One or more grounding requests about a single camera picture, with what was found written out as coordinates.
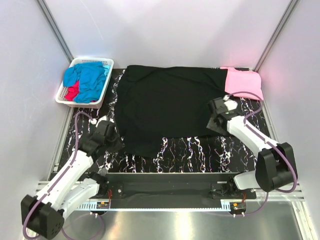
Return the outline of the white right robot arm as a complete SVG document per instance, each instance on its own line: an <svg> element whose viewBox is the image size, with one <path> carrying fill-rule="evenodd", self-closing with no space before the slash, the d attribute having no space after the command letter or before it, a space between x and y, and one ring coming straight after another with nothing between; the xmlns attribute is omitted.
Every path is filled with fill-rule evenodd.
<svg viewBox="0 0 320 240"><path fill-rule="evenodd" d="M239 173L228 181L227 192L232 198L239 198L245 190L260 188L266 193L293 192L298 183L294 150L287 143L271 139L238 111L238 103L229 95L208 102L211 116L207 128L222 135L239 139L257 159L252 171Z"/></svg>

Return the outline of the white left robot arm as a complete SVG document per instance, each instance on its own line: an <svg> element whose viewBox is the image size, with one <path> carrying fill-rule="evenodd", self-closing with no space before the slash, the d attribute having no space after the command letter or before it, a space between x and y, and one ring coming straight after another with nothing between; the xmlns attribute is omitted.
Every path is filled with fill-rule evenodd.
<svg viewBox="0 0 320 240"><path fill-rule="evenodd" d="M75 187L77 180L105 153L123 148L115 123L103 120L93 132L75 137L75 150L55 177L35 196L26 195L21 203L22 234L27 231L37 237L53 239L63 228L65 220L91 197L103 198L108 193L108 178L93 172Z"/></svg>

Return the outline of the black t-shirt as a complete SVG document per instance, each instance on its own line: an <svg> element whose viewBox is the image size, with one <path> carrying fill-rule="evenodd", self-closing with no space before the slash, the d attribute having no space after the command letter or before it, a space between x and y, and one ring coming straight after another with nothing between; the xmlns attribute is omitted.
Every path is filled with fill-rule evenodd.
<svg viewBox="0 0 320 240"><path fill-rule="evenodd" d="M224 97L227 69L129 65L119 80L115 123L124 151L155 158L163 138L219 137L208 103Z"/></svg>

